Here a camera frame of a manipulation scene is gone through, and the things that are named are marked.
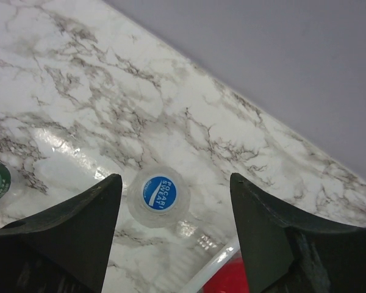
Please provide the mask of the green label water bottle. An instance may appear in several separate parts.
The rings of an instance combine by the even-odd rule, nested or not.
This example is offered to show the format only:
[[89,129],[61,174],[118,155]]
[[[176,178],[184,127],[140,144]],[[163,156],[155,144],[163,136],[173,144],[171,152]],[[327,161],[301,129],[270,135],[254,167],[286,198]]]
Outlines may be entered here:
[[25,191],[21,174],[13,167],[0,162],[0,209],[17,201]]

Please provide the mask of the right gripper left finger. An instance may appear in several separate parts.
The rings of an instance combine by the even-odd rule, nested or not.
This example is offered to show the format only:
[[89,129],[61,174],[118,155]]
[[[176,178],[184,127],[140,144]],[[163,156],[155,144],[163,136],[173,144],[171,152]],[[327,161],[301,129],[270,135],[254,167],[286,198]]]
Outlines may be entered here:
[[0,292],[101,292],[122,179],[0,228]]

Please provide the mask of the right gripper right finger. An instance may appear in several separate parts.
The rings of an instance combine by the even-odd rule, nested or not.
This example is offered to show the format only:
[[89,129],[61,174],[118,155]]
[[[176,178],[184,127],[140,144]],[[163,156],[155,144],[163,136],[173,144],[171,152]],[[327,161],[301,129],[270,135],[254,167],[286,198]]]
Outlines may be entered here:
[[251,292],[366,292],[366,228],[308,213],[230,177]]

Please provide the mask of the clear unlabeled plastic bottle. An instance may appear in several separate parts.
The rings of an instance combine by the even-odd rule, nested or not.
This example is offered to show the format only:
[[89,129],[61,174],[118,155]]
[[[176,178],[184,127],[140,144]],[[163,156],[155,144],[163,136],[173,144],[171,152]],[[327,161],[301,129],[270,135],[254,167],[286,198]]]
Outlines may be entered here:
[[190,199],[190,189],[183,177],[164,165],[140,170],[127,188],[131,216],[148,228],[164,228],[182,220]]

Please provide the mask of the blue white bottle cap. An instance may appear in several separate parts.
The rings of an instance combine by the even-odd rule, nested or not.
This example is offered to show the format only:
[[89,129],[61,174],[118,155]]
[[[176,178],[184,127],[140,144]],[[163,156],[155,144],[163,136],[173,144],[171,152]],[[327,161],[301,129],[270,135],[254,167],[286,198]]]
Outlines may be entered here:
[[178,190],[170,177],[152,175],[146,178],[141,188],[141,196],[145,208],[160,214],[174,207],[178,199]]

